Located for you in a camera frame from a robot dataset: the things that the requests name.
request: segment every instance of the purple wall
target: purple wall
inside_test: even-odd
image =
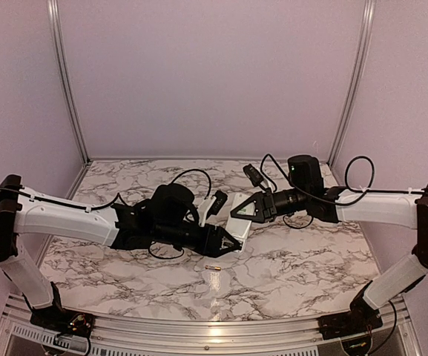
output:
[[[365,74],[336,173],[369,155],[377,168],[376,188],[423,188],[428,183],[428,1],[379,1]],[[352,181],[365,185],[368,169]],[[416,243],[404,228],[364,225],[382,269]],[[406,304],[428,356],[428,277],[406,296]]]
[[[92,156],[327,159],[363,1],[61,1]]]
[[[65,195],[82,167],[50,37],[47,2],[0,1],[0,182]],[[41,237],[25,239],[34,256]],[[0,316],[10,283],[0,271]]]

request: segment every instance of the white marble table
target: white marble table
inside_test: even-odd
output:
[[[101,203],[117,192],[129,203],[150,197],[179,172],[202,168],[213,192],[256,191],[244,176],[247,162],[215,160],[97,161],[75,200]],[[279,188],[288,188],[268,166]],[[321,167],[327,186],[335,180]],[[178,182],[202,199],[207,182],[190,174]],[[225,226],[231,199],[210,223]],[[298,217],[307,222],[308,217]],[[175,255],[169,246],[158,254]],[[205,265],[220,266],[210,271]],[[67,307],[91,312],[171,320],[265,320],[346,309],[360,288],[378,275],[358,225],[314,221],[303,230],[281,219],[253,224],[245,252],[213,259],[190,250],[176,260],[157,260],[146,251],[115,251],[66,238],[54,238],[41,267],[57,284]]]

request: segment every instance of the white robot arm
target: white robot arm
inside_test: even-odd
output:
[[[417,245],[411,253],[367,284],[351,302],[350,311],[319,319],[324,339],[345,337],[382,326],[378,309],[397,294],[415,287],[428,274],[428,186],[421,191],[368,190],[366,193],[346,187],[326,189],[316,158],[293,156],[288,159],[288,166],[289,174],[282,172],[293,189],[257,192],[235,207],[231,216],[264,223],[280,215],[306,210],[309,216],[328,223],[386,223],[417,231]],[[263,181],[254,168],[248,167],[244,171],[254,186]],[[255,213],[242,213],[250,204],[254,204]]]
[[[226,200],[227,195],[217,191],[196,209],[192,192],[171,183],[133,206],[114,201],[95,206],[25,188],[21,177],[11,175],[0,185],[0,268],[26,298],[31,323],[89,337],[93,315],[62,307],[57,287],[42,275],[17,236],[53,234],[123,250],[146,249],[159,242],[219,257],[240,250],[240,243],[224,228],[206,223]],[[187,212],[193,221],[184,219]]]

